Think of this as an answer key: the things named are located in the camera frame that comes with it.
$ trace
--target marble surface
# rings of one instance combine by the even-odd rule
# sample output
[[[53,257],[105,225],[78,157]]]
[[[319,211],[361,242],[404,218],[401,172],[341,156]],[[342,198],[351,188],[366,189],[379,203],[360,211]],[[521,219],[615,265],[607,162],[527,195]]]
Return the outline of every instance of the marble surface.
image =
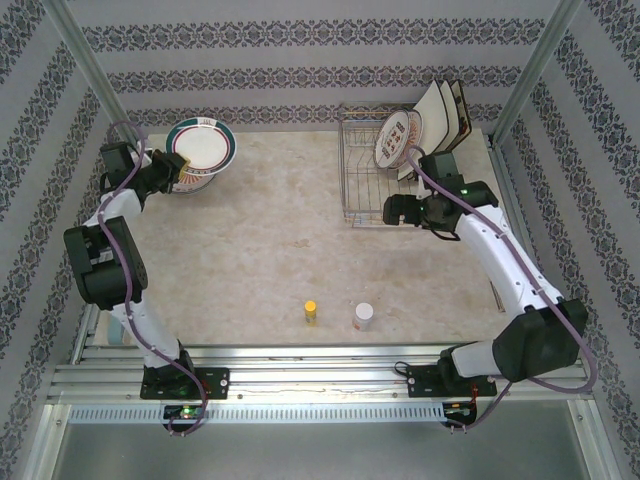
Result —
[[[183,343],[462,341],[504,328],[489,279],[462,242],[345,224],[336,132],[237,140],[233,164],[207,189],[155,195],[130,225],[148,298]],[[498,192],[481,132],[454,154],[467,181]],[[316,327],[305,324],[306,300],[318,305]],[[351,324],[360,302],[374,307],[367,332]],[[106,342],[100,323],[96,343]]]

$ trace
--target wire dish rack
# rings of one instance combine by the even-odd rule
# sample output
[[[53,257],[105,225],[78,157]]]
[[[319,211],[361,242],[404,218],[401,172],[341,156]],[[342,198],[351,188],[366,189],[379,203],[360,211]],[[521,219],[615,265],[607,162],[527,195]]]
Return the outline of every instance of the wire dish rack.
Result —
[[[354,102],[341,105],[340,195],[344,219],[352,227],[389,227],[382,221],[386,199],[396,193],[417,193],[415,179],[398,181],[397,170],[379,169],[373,161],[380,127],[391,112],[400,108],[413,108],[413,104]]]

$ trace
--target dish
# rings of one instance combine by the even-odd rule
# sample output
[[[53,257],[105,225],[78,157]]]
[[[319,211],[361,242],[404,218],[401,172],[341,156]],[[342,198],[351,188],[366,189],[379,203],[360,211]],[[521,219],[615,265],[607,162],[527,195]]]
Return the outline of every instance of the dish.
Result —
[[[214,178],[215,175],[203,177],[185,173],[180,181],[173,186],[171,194],[186,195],[188,193],[199,192],[209,185]]]
[[[462,91],[462,84],[460,80],[451,85],[451,92],[453,92],[453,98],[456,101],[456,108],[458,109],[459,129],[458,135],[453,140],[449,149],[453,150],[460,145],[462,141],[471,135],[471,120],[469,118],[469,109],[467,108],[467,101],[464,98],[464,92]]]
[[[409,112],[397,110],[380,127],[373,161],[378,168],[390,168],[402,154],[409,138]]]
[[[435,80],[431,82],[427,92],[413,109],[422,117],[422,137],[418,146],[429,155],[438,148],[449,133],[447,110],[444,106],[440,87],[438,87]],[[414,152],[412,158],[417,160],[418,153]],[[398,180],[402,180],[411,172],[413,172],[411,165],[403,165],[398,169]]]
[[[422,115],[416,110],[409,110],[409,137],[398,160],[390,168],[400,168],[405,163],[405,156],[411,145],[418,145],[422,138]]]
[[[451,91],[451,85],[446,80],[440,85],[440,94],[444,101],[444,107],[447,110],[447,121],[449,122],[449,133],[444,137],[442,143],[435,149],[436,152],[444,152],[448,150],[453,140],[458,136],[460,130],[460,124],[458,121],[458,108],[456,107],[456,101],[453,98],[453,92]]]
[[[209,176],[231,164],[236,154],[236,139],[224,123],[213,118],[194,117],[171,129],[166,149],[189,161],[186,173]]]

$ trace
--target small bottle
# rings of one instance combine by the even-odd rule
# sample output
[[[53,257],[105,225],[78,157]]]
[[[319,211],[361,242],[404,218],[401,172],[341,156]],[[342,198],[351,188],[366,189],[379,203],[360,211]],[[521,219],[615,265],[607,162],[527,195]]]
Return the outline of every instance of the small bottle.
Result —
[[[310,327],[316,326],[316,302],[309,300],[304,304],[304,319]]]
[[[367,330],[373,318],[373,307],[368,303],[359,303],[356,307],[356,316],[353,317],[353,328]]]

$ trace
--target patterned wallpaper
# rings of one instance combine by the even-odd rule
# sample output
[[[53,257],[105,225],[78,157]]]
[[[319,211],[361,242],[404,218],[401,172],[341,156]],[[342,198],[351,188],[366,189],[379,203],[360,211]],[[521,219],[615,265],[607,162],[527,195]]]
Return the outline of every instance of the patterned wallpaper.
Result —
[[[205,112],[237,130],[333,129],[343,102],[416,102],[433,79],[462,79],[474,122],[490,129],[556,0],[242,3],[70,6],[152,133]]]
[[[623,478],[640,478],[638,18],[583,3],[502,146],[538,261],[589,311]]]
[[[42,5],[3,1],[0,12],[0,479],[10,479],[82,313],[62,232],[97,206],[107,119]]]

